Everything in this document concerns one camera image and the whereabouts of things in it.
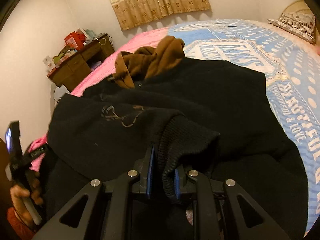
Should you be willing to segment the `red sleeve forearm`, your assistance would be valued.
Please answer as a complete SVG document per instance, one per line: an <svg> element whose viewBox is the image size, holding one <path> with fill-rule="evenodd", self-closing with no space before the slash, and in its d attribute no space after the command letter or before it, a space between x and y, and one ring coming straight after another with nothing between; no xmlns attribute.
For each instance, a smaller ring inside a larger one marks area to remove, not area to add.
<svg viewBox="0 0 320 240"><path fill-rule="evenodd" d="M13 207L7 210L7 221L20 239L31 240L35 236L35 232L17 218Z"/></svg>

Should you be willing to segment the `person's left hand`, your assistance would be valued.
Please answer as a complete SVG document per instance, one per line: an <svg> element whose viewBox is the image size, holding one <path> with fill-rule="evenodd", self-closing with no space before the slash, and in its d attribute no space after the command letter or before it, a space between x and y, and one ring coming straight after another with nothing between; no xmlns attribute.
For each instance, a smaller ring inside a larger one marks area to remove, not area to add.
<svg viewBox="0 0 320 240"><path fill-rule="evenodd" d="M39 181L39 172L33 172L34 179L31 184L31 192L20 185L15 184L10 189L10 196L15 209L15 216L29 228L34 228L35 223L30 212L27 210L23 200L31 198L36 205L42 205L43 199L41 198L41 187Z"/></svg>

